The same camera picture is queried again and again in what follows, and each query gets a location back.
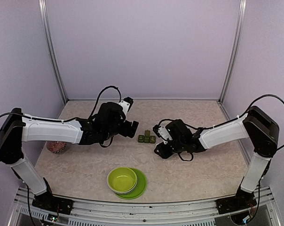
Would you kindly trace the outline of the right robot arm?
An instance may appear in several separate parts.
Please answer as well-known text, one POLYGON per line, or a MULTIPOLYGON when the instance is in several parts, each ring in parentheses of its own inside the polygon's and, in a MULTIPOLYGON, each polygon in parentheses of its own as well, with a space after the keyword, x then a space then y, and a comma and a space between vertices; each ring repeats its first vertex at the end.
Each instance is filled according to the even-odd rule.
POLYGON ((241 177, 237 194, 232 198, 232 205, 242 209, 250 202, 255 188, 268 171, 271 159, 284 148, 284 144, 278 145, 280 128, 254 103, 250 103, 241 115, 218 125, 205 127, 204 117, 200 120, 194 127, 181 119, 162 119, 153 127, 153 132, 162 139, 161 143, 156 144, 154 154, 161 159, 175 154, 181 156, 183 152, 193 156, 226 143, 249 139, 254 153, 245 175, 241 177))

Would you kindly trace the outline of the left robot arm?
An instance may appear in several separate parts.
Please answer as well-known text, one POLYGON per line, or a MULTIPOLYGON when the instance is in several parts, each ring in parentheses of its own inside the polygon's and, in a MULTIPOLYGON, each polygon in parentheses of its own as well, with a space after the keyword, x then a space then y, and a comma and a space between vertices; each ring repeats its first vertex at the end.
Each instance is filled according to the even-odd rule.
POLYGON ((107 102, 98 113, 83 119, 75 117, 58 120, 24 114, 20 108, 1 116, 6 117, 0 129, 0 162, 8 165, 25 182, 36 200, 51 210, 57 205, 46 179, 42 178, 22 150, 22 144, 30 141, 58 141, 75 145, 104 146, 115 135, 133 138, 139 123, 128 121, 126 115, 131 103, 107 102))

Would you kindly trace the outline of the green plate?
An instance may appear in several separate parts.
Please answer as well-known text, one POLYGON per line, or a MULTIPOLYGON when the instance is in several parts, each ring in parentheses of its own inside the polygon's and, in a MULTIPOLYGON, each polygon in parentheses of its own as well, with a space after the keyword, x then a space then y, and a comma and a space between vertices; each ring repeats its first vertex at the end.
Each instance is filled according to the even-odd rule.
POLYGON ((133 170, 137 175, 137 184, 135 188, 128 194, 116 194, 116 196, 118 196, 121 199, 125 200, 136 199, 140 197, 146 190, 147 187, 146 176, 139 169, 131 168, 131 170, 133 170))

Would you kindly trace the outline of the green bowl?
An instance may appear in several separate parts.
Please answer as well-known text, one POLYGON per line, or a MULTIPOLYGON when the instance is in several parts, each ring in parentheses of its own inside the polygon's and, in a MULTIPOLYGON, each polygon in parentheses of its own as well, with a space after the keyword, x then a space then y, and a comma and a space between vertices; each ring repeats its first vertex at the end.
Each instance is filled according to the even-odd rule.
POLYGON ((128 194, 138 182, 137 174, 128 167, 118 167, 107 175, 107 185, 115 194, 128 194))

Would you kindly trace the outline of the front aluminium rail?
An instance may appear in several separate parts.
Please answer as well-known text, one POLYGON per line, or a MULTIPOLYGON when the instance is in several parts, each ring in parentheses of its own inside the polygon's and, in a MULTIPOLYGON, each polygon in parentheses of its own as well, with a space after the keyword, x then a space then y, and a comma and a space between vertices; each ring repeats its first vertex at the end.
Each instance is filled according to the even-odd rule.
MULTIPOLYGON (((221 220, 229 220, 232 224, 231 217, 234 214, 246 211, 219 214, 216 200, 220 197, 186 202, 130 203, 57 196, 74 201, 70 215, 59 214, 58 221, 51 222, 47 216, 55 213, 31 207, 37 225, 39 219, 44 218, 45 222, 54 226, 214 226, 221 220)), ((247 226, 284 226, 269 187, 260 189, 260 207, 261 212, 258 210, 254 220, 247 226)), ((29 217, 27 189, 21 187, 16 193, 5 226, 16 226, 21 217, 25 216, 29 217)))

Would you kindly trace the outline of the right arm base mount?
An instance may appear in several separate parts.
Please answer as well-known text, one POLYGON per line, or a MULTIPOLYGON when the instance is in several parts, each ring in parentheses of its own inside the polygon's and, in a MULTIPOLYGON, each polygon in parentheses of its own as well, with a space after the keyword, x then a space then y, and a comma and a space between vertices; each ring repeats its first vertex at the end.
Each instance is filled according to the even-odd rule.
POLYGON ((215 203, 219 214, 244 210, 259 205, 259 201, 255 198, 254 191, 246 192, 242 190, 241 185, 239 185, 235 195, 219 198, 215 203))

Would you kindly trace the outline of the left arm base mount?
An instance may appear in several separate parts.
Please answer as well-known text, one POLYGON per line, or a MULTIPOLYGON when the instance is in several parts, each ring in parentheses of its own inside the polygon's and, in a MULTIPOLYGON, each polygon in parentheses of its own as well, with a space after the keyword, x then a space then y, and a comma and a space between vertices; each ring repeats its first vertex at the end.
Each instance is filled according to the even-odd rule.
POLYGON ((46 191, 43 194, 34 196, 32 206, 43 210, 56 212, 57 214, 70 215, 74 201, 71 199, 54 196, 47 180, 45 178, 43 179, 46 184, 46 191))

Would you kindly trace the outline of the left aluminium frame post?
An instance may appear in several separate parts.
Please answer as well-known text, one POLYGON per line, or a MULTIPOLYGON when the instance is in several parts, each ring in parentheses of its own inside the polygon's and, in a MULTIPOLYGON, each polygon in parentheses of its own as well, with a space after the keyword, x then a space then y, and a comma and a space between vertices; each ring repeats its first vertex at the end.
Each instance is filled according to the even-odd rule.
POLYGON ((49 23, 49 18, 48 18, 48 13, 47 13, 47 3, 45 0, 39 0, 39 10, 40 10, 41 20, 42 20, 42 24, 44 28, 47 49, 48 49, 51 65, 52 65, 53 72, 54 72, 55 81, 56 81, 62 102, 64 105, 66 105, 69 99, 66 94, 63 80, 60 75, 57 58, 55 55, 55 48, 54 48, 53 41, 52 41, 50 23, 49 23))

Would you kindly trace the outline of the aluminium frame post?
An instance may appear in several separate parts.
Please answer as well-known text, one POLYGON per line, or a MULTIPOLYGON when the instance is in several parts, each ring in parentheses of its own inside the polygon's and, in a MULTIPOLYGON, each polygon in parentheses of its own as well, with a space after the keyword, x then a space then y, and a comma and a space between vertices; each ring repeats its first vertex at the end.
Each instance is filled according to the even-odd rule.
POLYGON ((55 48, 54 48, 53 41, 52 41, 50 23, 49 23, 49 18, 48 18, 48 13, 47 13, 47 3, 45 0, 39 0, 39 10, 40 10, 41 20, 42 20, 42 24, 44 28, 47 49, 48 49, 51 65, 52 65, 53 72, 54 72, 55 81, 56 81, 62 102, 64 105, 66 105, 69 99, 66 94, 63 80, 60 75, 57 58, 55 55, 55 48))
POLYGON ((244 17, 245 17, 245 11, 246 11, 246 5, 247 0, 240 0, 239 2, 239 11, 237 16, 237 24, 235 29, 235 35, 234 35, 234 41, 232 45, 232 51, 230 54, 229 64, 227 67, 227 73, 226 77, 222 86, 221 94, 219 97, 219 102, 223 104, 225 102, 225 98, 230 86, 238 50, 239 50, 239 44, 241 40, 242 30, 243 30, 243 24, 244 24, 244 17))

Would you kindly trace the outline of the right aluminium frame post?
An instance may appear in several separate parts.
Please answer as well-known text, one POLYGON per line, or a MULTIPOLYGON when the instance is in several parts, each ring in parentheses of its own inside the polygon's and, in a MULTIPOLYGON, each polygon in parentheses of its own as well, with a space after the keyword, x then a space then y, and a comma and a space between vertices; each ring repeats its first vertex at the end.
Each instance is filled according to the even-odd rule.
POLYGON ((235 35, 234 35, 234 41, 232 45, 232 51, 230 54, 229 64, 227 67, 227 73, 226 77, 222 86, 221 94, 219 97, 219 102, 223 104, 225 102, 225 98, 230 86, 238 50, 239 50, 239 44, 241 40, 242 30, 243 30, 243 24, 244 24, 244 17, 245 17, 245 11, 246 11, 246 5, 247 0, 240 0, 239 2, 239 11, 237 16, 237 24, 235 29, 235 35))

